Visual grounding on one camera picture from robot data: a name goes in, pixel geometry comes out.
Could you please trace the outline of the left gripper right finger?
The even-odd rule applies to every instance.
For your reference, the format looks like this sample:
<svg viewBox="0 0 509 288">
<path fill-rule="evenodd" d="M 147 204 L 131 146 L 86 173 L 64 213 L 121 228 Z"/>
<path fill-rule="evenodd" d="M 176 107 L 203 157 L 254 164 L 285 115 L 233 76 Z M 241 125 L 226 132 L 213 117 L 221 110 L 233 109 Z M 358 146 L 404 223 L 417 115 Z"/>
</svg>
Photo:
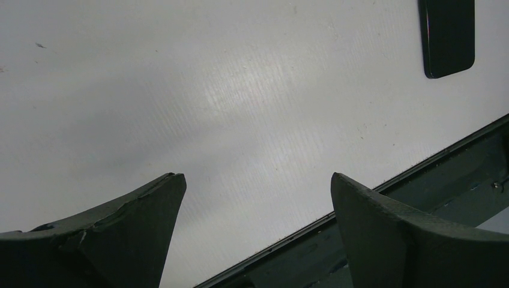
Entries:
<svg viewBox="0 0 509 288">
<path fill-rule="evenodd" d="M 444 220 L 341 173 L 331 198 L 355 287 L 507 287 L 508 235 Z"/>
</svg>

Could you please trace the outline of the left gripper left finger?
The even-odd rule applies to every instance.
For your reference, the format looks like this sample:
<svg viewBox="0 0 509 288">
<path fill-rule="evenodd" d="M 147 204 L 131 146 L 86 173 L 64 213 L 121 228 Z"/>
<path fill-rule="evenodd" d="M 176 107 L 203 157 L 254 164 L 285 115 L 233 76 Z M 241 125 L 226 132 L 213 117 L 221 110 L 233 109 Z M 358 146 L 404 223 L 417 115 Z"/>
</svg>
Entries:
<svg viewBox="0 0 509 288">
<path fill-rule="evenodd" d="M 76 215 L 1 234 L 2 287 L 158 287 L 187 188 L 167 173 Z"/>
</svg>

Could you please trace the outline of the black phone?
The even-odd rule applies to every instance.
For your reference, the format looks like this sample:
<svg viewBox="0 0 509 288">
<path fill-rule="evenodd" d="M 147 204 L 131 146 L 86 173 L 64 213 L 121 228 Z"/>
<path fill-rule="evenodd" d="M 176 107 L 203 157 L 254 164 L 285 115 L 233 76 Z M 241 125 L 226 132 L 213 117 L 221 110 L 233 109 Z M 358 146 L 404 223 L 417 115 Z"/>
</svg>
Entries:
<svg viewBox="0 0 509 288">
<path fill-rule="evenodd" d="M 438 79 L 475 62 L 475 1 L 418 1 L 424 73 Z"/>
</svg>

